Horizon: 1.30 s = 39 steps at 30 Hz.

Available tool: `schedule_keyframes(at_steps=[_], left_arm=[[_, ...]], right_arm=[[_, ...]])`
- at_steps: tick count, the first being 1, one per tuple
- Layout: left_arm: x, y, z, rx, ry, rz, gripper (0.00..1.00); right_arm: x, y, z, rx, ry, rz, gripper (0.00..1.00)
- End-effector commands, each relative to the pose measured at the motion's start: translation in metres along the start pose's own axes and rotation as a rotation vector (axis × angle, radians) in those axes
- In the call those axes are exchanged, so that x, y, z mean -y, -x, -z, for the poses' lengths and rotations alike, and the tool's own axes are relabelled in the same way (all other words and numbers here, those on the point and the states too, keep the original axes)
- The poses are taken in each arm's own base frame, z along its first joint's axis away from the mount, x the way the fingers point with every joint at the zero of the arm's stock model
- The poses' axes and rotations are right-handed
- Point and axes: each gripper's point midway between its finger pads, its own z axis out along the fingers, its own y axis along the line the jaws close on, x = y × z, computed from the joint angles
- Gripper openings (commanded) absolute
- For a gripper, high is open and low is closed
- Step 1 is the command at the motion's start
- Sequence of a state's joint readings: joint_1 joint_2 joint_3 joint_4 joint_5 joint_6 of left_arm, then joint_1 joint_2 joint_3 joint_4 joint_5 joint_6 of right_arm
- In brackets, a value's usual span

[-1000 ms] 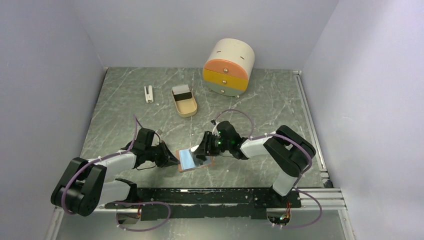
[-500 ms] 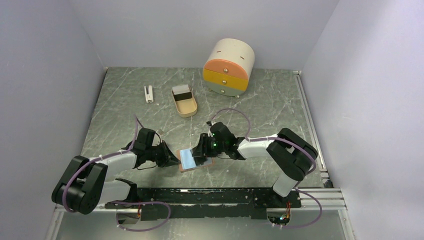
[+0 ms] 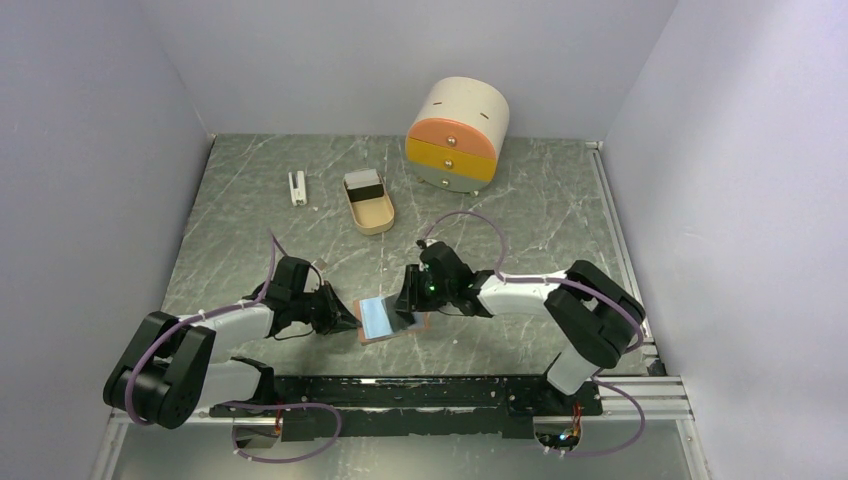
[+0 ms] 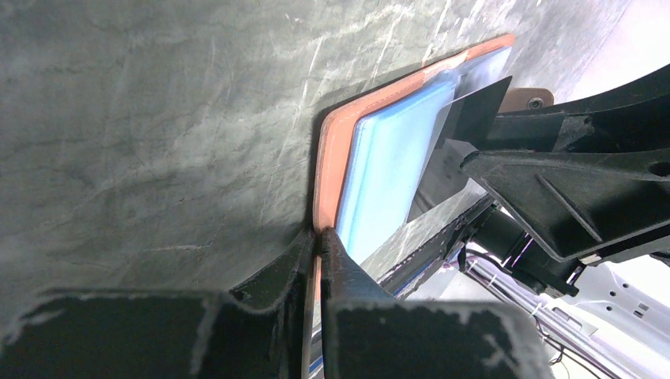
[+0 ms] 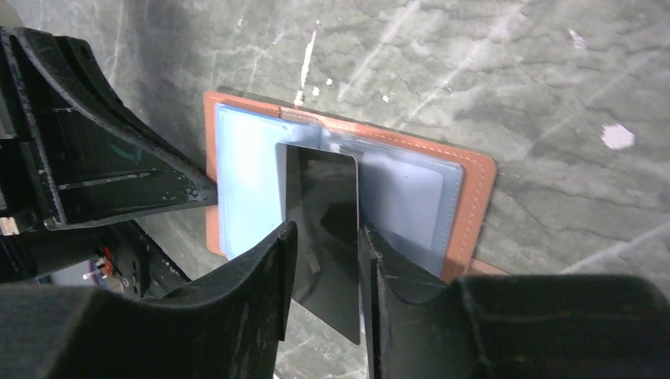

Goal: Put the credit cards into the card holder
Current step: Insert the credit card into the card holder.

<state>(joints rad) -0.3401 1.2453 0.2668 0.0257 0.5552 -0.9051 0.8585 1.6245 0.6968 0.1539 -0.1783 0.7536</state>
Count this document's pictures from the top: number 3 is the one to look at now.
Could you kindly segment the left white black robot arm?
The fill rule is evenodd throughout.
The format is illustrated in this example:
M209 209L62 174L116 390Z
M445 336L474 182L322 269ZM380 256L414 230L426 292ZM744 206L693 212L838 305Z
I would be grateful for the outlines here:
M106 405L141 425L175 429L197 410L218 405L261 416L277 400L272 367L234 355L299 322L319 335L360 322L313 265L285 256L266 280L234 304L188 316L147 314L103 387Z

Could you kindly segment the pink card holder wallet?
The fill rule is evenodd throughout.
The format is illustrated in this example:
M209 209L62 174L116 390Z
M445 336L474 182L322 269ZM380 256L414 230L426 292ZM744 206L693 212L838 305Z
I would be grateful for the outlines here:
M418 333L429 326L428 313L402 316L395 310L397 295L356 300L353 313L359 322L358 338L362 345L389 340L401 335Z

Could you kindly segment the stack of grey cards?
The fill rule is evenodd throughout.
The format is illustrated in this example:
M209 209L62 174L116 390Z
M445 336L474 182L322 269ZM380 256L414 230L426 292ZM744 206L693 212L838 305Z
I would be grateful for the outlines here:
M343 183L351 203L381 198L386 193L383 177L376 169L346 173Z

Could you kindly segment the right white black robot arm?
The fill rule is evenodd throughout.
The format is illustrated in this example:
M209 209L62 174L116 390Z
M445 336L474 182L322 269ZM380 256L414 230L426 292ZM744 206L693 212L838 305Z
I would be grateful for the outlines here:
M616 367L644 339L642 304L591 262L578 260L549 274L508 275L472 270L441 241L419 246L418 263L406 267L400 291L384 302L390 322L408 326L416 315L448 306L466 317L526 314L552 320L567 344L539 389L550 413L565 413L592 375Z

